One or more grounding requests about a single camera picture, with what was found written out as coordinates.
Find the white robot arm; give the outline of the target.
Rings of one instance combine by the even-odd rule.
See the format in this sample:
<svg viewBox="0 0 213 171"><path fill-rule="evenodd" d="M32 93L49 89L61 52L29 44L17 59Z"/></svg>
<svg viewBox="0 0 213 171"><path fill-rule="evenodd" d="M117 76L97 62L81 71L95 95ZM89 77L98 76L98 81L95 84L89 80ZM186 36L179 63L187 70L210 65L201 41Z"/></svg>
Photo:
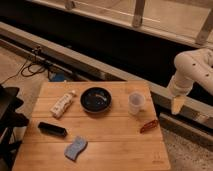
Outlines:
<svg viewBox="0 0 213 171"><path fill-rule="evenodd" d="M174 58L175 74L167 86L172 94L171 112L177 115L194 83L213 95L213 51L202 48L184 51Z"/></svg>

